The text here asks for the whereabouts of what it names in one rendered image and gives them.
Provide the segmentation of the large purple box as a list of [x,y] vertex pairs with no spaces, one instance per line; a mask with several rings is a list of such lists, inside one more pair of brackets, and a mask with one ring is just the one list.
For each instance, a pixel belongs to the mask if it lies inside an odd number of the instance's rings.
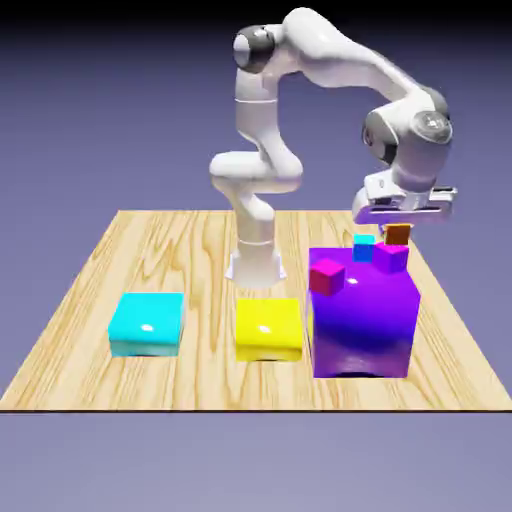
[[313,376],[406,377],[421,299],[407,269],[355,262],[350,248],[309,250],[310,267],[325,259],[344,266],[345,279],[332,295],[308,291]]

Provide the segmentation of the small purple cube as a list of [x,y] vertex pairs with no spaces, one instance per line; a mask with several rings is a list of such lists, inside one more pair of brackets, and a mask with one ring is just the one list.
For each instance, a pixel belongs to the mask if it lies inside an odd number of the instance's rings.
[[388,245],[381,242],[374,246],[372,263],[379,271],[393,274],[407,269],[408,257],[407,245]]

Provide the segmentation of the large yellow box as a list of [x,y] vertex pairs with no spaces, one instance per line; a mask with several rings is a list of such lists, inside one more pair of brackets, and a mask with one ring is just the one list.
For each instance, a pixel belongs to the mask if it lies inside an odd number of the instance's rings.
[[238,361],[302,358],[303,326],[298,299],[238,299],[235,350]]

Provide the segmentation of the large cyan box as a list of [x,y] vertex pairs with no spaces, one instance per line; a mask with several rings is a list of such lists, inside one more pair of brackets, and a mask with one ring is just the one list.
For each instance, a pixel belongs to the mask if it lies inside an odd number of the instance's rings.
[[183,293],[124,293],[108,326],[113,357],[176,357],[184,327]]

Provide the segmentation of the small magenta cube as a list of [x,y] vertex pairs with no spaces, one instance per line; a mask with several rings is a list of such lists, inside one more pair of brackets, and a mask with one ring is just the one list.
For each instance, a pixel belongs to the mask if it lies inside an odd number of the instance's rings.
[[331,259],[321,259],[310,266],[309,290],[322,295],[334,295],[343,289],[345,266]]

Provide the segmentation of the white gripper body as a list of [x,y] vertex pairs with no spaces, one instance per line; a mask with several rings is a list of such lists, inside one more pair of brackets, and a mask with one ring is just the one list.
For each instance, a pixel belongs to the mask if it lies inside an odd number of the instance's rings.
[[352,218],[359,225],[437,223],[449,218],[454,199],[454,187],[435,187],[424,206],[414,200],[410,207],[402,208],[400,196],[370,199],[367,191],[360,189],[352,204]]

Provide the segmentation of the small cyan cube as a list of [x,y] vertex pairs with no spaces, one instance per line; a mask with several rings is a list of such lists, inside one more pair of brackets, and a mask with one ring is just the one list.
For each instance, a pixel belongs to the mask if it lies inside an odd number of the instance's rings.
[[376,238],[371,234],[355,234],[353,237],[352,259],[354,262],[371,263]]

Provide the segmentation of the small orange cube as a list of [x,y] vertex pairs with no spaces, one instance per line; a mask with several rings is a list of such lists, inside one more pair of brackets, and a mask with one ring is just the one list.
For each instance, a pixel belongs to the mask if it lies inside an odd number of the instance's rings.
[[384,243],[386,245],[407,246],[411,229],[410,224],[388,224],[384,229]]

